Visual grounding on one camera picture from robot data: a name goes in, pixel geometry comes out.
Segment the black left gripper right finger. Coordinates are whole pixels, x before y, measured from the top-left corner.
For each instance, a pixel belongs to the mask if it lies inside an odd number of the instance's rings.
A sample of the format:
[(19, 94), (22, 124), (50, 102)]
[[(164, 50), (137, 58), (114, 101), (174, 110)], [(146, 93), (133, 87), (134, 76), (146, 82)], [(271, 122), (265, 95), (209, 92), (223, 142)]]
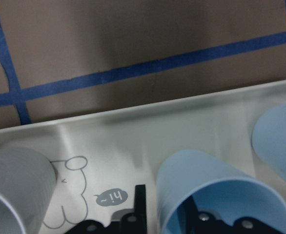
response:
[(282, 234), (280, 211), (259, 198), (238, 195), (169, 196), (164, 200), (166, 234)]

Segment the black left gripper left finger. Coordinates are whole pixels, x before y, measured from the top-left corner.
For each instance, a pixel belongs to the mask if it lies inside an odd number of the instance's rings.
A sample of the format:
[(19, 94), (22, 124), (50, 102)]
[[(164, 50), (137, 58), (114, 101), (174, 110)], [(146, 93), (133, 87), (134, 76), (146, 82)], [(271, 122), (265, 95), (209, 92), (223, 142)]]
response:
[(96, 220), (84, 220), (67, 231), (68, 234), (145, 234), (147, 233), (146, 187), (135, 186), (133, 211), (127, 212), (108, 226)]

